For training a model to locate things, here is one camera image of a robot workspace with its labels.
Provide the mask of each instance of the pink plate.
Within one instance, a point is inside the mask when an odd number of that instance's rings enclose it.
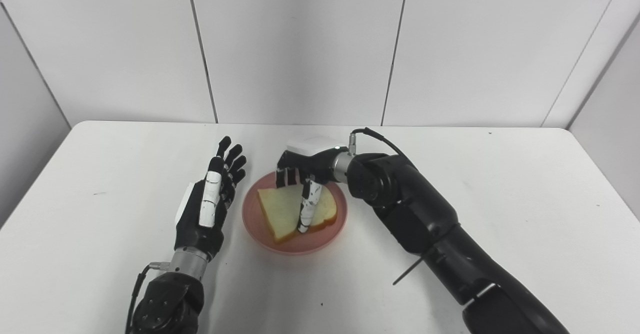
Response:
[[[284,243],[275,243],[258,201],[258,189],[275,188],[275,172],[271,172],[253,184],[242,204],[242,222],[252,238],[265,248],[285,255],[304,255],[329,245],[345,226],[347,201],[343,191],[335,183],[326,185],[337,206],[337,218],[332,225],[314,233],[297,234]]]

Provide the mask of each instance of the cable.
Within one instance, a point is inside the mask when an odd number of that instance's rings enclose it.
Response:
[[[138,293],[140,293],[140,288],[142,287],[142,283],[145,281],[145,277],[147,276],[147,272],[149,271],[149,269],[151,269],[150,265],[145,266],[144,269],[142,269],[142,272],[137,275],[137,279],[135,280],[133,292],[131,293],[131,304],[128,305],[128,313],[126,314],[126,325],[124,334],[130,334],[133,308],[136,305]]]
[[[362,133],[364,135],[371,136],[374,139],[378,139],[378,140],[384,142],[389,147],[391,147],[391,149],[393,149],[393,151],[397,152],[398,155],[402,156],[407,161],[409,161],[409,165],[411,165],[414,168],[416,167],[414,165],[414,163],[412,163],[411,160],[409,160],[409,158],[407,158],[407,156],[404,154],[404,152],[402,152],[402,150],[400,150],[399,147],[395,146],[393,142],[389,141],[389,139],[387,139],[386,137],[384,137],[382,134],[378,133],[377,131],[373,131],[372,129],[370,129],[368,127],[365,127],[364,129],[355,129],[351,133],[352,134]]]

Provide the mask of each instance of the white bread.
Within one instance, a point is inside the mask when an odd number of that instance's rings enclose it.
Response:
[[[258,201],[276,243],[285,242],[296,235],[302,201],[301,184],[279,189],[258,189]],[[313,221],[307,232],[318,231],[333,224],[336,222],[337,213],[334,196],[323,186]]]

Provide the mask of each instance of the robotic arm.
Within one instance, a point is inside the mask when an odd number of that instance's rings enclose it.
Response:
[[[196,334],[198,315],[204,305],[201,283],[207,264],[220,251],[222,225],[236,195],[236,184],[245,177],[240,156],[242,146],[231,146],[226,136],[211,159],[205,178],[194,184],[176,225],[173,258],[170,263],[151,263],[137,277],[125,334]],[[166,272],[153,279],[144,298],[131,316],[147,270]]]
[[[356,154],[356,133],[390,145],[396,155]],[[369,128],[349,147],[313,138],[290,145],[276,170],[278,187],[304,184],[298,230],[314,209],[314,187],[346,183],[369,204],[403,249],[419,255],[461,305],[471,334],[569,334],[555,316],[462,229],[455,209],[400,149]]]

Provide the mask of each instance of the white tabletop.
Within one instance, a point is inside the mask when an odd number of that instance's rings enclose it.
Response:
[[[171,258],[185,187],[230,135],[244,146],[247,178],[203,279],[200,333],[468,332],[462,307],[426,265],[391,286],[415,257],[348,195],[342,233],[315,254],[281,256],[247,234],[242,200],[274,169],[288,137],[346,141],[352,129],[78,124],[0,231],[0,331],[123,332],[137,273]],[[640,332],[640,223],[569,132],[379,130],[570,332]],[[363,136],[358,151],[389,150]]]

